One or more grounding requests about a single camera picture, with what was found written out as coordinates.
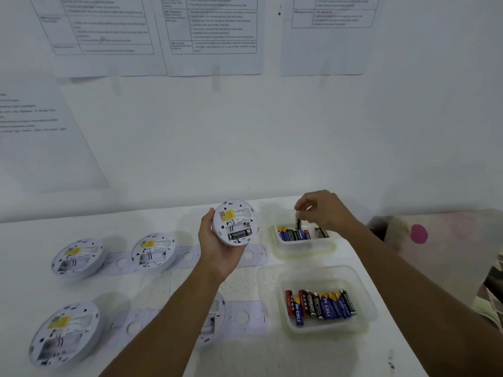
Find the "left arm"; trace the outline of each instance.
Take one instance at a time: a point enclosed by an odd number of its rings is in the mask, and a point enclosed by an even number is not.
[[[245,248],[218,240],[211,231],[214,214],[211,208],[201,220],[201,258],[196,267],[100,377],[183,375],[218,287],[236,268]]]

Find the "right arm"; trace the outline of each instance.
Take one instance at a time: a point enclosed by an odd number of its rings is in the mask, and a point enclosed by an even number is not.
[[[350,243],[430,377],[501,375],[503,336],[400,258],[334,193],[306,193],[295,209],[301,220]]]

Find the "paper sheet on wall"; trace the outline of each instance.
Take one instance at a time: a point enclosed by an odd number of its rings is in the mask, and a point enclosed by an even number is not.
[[[40,72],[0,72],[0,164],[27,192],[108,187],[56,81]]]
[[[166,75],[150,0],[30,1],[57,77]]]
[[[363,74],[384,0],[285,0],[281,75]]]
[[[264,67],[265,0],[152,0],[167,75],[251,75]]]

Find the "pink dot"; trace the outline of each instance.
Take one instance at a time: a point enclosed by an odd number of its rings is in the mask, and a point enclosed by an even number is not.
[[[428,232],[422,225],[412,225],[411,240],[418,245],[422,245],[428,240]]]

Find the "white table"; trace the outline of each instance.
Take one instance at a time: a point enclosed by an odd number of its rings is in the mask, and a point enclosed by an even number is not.
[[[297,199],[282,197],[250,203],[260,212],[271,205],[291,209]],[[125,251],[149,233],[171,230],[176,230],[179,245],[196,244],[200,219],[208,208],[139,210],[0,225],[2,376],[54,374],[29,361],[28,347],[39,326],[63,306],[93,299],[108,318],[124,309],[159,307],[191,271],[175,269],[154,276],[138,273],[92,276],[68,284],[59,281],[50,270],[50,262],[60,249],[77,239],[96,237],[103,239],[109,251]],[[263,225],[260,241],[270,249],[267,228]],[[377,320],[366,333],[301,341],[286,336],[281,329],[279,311],[274,308],[277,306],[277,301],[273,301],[276,299],[274,270],[296,264],[284,264],[268,251],[266,266],[238,268],[220,288],[228,300],[265,301],[268,335],[222,339],[211,347],[195,351],[185,375],[426,376],[352,247],[342,238],[335,241],[337,250],[332,255],[298,262],[303,266],[345,263],[355,268],[378,310]],[[104,346],[104,342],[102,338],[90,356],[63,375],[98,375],[119,351]],[[394,370],[388,364],[390,355]]]

